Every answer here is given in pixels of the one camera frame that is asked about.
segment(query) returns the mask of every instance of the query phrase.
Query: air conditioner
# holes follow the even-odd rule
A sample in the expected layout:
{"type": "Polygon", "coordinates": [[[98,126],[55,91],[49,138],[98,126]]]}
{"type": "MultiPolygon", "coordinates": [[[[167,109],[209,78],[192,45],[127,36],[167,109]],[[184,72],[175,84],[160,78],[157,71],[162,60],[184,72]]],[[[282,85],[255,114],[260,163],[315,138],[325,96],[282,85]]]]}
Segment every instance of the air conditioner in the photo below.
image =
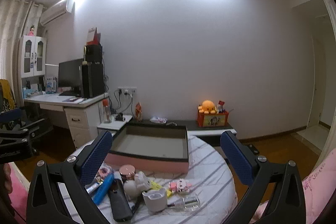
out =
{"type": "Polygon", "coordinates": [[[73,0],[62,0],[56,3],[41,15],[41,25],[44,26],[62,15],[71,14],[73,7],[73,0]]]}

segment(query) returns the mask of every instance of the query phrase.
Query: glass door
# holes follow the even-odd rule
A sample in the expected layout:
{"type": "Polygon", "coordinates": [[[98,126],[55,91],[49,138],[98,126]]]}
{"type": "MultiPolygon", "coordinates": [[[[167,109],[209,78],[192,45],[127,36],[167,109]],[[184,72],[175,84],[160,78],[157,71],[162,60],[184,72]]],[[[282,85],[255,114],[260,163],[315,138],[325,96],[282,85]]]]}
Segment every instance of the glass door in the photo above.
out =
{"type": "Polygon", "coordinates": [[[31,77],[34,74],[35,37],[24,36],[21,54],[21,77],[31,77]]]}
{"type": "Polygon", "coordinates": [[[37,37],[34,52],[34,76],[45,74],[45,49],[46,40],[42,37],[37,37]]]}

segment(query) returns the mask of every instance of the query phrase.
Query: striped tablecloth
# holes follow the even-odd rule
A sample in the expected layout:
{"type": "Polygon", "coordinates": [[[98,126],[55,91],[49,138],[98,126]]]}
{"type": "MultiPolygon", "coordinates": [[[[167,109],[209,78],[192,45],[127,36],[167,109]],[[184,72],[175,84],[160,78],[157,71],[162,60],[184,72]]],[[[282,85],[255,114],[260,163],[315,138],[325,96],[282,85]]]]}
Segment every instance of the striped tablecloth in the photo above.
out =
{"type": "MultiPolygon", "coordinates": [[[[201,207],[195,212],[177,212],[174,209],[152,214],[142,203],[130,223],[138,224],[220,224],[237,205],[237,196],[233,177],[221,155],[210,145],[195,136],[188,138],[189,171],[188,174],[152,173],[145,174],[155,182],[167,187],[174,179],[184,178],[192,184],[190,195],[197,194],[201,207]]],[[[78,155],[83,147],[76,150],[78,155]]],[[[66,187],[59,183],[61,193],[73,220],[83,223],[78,215],[66,187]]],[[[179,199],[178,195],[169,198],[168,203],[179,199]]],[[[110,200],[106,196],[99,209],[110,223],[113,220],[110,200]]]]}

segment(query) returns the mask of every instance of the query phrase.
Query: remote control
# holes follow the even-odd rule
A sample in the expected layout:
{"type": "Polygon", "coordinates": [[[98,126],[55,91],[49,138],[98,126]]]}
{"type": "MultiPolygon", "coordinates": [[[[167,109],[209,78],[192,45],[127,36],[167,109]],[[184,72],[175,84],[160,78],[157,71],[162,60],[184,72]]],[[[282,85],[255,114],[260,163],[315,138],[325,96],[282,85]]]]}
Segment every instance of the remote control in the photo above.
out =
{"type": "Polygon", "coordinates": [[[109,198],[113,219],[116,222],[125,222],[131,220],[133,214],[128,205],[126,195],[121,180],[115,179],[109,189],[109,198]]]}

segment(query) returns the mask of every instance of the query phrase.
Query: rose gold lid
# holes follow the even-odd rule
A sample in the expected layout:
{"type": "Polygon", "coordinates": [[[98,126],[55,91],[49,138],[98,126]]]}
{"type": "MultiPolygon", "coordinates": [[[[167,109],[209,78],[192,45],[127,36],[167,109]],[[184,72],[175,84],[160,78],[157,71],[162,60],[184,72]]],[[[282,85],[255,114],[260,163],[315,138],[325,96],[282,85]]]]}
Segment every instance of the rose gold lid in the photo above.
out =
{"type": "Polygon", "coordinates": [[[135,174],[135,168],[133,165],[123,165],[120,167],[119,172],[122,176],[133,177],[135,174]]]}

